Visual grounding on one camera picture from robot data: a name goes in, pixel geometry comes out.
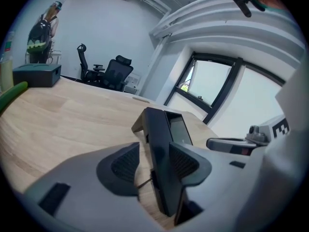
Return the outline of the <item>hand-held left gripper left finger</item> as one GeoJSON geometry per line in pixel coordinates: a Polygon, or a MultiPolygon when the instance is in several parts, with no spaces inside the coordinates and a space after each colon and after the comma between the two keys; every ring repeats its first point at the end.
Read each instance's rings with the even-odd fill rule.
{"type": "Polygon", "coordinates": [[[57,229],[152,229],[135,187],[138,142],[71,157],[24,195],[57,229]]]}

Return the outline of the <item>large black office chair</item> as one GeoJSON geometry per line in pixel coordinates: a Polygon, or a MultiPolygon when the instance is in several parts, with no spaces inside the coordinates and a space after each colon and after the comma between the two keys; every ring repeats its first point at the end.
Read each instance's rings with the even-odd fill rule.
{"type": "Polygon", "coordinates": [[[125,81],[129,74],[133,71],[131,59],[127,59],[121,55],[111,59],[107,70],[102,78],[104,88],[123,92],[127,82],[125,81]]]}

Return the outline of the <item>white side table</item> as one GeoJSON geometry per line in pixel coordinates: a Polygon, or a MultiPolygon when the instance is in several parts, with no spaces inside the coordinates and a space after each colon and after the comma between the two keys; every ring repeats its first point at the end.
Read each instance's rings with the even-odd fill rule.
{"type": "Polygon", "coordinates": [[[139,91],[140,76],[135,73],[130,73],[125,79],[126,85],[123,92],[136,95],[139,91]]]}

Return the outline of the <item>black window frame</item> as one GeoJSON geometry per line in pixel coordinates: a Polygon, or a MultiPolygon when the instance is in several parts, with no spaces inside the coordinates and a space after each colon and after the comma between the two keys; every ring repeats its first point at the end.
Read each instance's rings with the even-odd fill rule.
{"type": "Polygon", "coordinates": [[[264,77],[268,78],[279,86],[283,86],[285,84],[285,81],[282,78],[278,77],[276,74],[253,63],[244,61],[242,58],[233,58],[218,54],[197,53],[194,51],[189,57],[169,96],[165,100],[164,105],[167,106],[172,99],[174,93],[178,93],[207,113],[206,117],[203,119],[203,123],[208,125],[211,119],[215,117],[216,113],[225,103],[225,100],[228,98],[228,95],[236,84],[236,80],[240,74],[240,69],[242,65],[248,65],[248,69],[263,75],[264,77]],[[185,75],[188,74],[190,70],[194,69],[195,64],[198,60],[214,62],[217,64],[223,64],[225,66],[231,67],[231,70],[227,74],[227,78],[223,82],[218,94],[215,96],[215,99],[211,104],[207,103],[205,99],[203,99],[203,97],[195,96],[193,94],[189,94],[184,90],[181,90],[181,82],[185,81],[185,75]]]}

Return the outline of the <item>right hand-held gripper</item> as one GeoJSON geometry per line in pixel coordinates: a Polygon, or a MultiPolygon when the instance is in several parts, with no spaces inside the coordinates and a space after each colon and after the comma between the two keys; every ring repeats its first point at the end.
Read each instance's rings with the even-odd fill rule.
{"type": "Polygon", "coordinates": [[[290,131],[285,115],[276,116],[260,125],[252,125],[244,138],[209,138],[206,147],[213,151],[250,156],[256,145],[266,146],[290,131]]]}

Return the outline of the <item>tilted black office chair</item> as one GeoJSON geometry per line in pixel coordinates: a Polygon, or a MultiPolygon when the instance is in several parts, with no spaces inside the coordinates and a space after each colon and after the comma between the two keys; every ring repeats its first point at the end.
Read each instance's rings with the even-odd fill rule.
{"type": "Polygon", "coordinates": [[[103,65],[94,64],[94,68],[90,70],[85,59],[85,51],[86,46],[83,43],[77,47],[77,52],[81,65],[81,80],[84,83],[99,83],[104,74],[105,68],[103,68],[103,65]]]}

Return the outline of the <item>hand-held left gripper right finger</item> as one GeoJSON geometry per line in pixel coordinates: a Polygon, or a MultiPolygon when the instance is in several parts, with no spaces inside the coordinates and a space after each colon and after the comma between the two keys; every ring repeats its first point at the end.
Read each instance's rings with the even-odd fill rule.
{"type": "Polygon", "coordinates": [[[177,143],[169,151],[182,185],[176,230],[261,230],[255,190],[264,147],[250,156],[177,143]]]}

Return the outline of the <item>black and green backpack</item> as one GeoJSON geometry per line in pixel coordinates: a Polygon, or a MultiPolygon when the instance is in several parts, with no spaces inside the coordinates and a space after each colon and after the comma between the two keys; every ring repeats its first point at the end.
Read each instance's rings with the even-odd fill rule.
{"type": "Polygon", "coordinates": [[[49,45],[50,36],[50,23],[45,19],[40,20],[33,26],[28,35],[27,52],[29,54],[43,52],[49,45]]]}

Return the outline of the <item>teal box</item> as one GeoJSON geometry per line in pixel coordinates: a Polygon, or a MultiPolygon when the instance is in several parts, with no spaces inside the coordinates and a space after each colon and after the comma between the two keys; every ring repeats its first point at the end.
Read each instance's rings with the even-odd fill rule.
{"type": "Polygon", "coordinates": [[[27,82],[31,88],[52,87],[60,76],[60,64],[25,64],[13,69],[14,84],[27,82]]]}

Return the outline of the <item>black phone handset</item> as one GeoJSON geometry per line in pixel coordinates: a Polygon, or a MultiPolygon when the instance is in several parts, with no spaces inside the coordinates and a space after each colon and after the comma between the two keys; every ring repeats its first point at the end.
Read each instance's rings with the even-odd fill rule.
{"type": "Polygon", "coordinates": [[[149,145],[155,197],[160,212],[168,217],[176,214],[182,189],[169,159],[169,143],[173,142],[171,125],[180,125],[188,132],[182,114],[147,107],[131,128],[133,132],[143,131],[149,145]]]}

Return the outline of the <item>yellow drink bottle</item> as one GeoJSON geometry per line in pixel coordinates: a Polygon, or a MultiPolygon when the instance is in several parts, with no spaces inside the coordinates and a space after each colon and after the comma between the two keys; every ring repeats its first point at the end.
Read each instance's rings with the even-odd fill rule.
{"type": "Polygon", "coordinates": [[[0,59],[0,93],[3,94],[14,86],[12,45],[14,31],[8,33],[4,53],[0,59]]]}

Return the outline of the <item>green cucumber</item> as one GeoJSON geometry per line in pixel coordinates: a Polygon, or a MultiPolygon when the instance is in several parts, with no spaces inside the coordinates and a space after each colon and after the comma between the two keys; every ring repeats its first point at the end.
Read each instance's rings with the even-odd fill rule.
{"type": "Polygon", "coordinates": [[[7,107],[28,88],[27,82],[21,82],[0,96],[0,117],[7,107]]]}

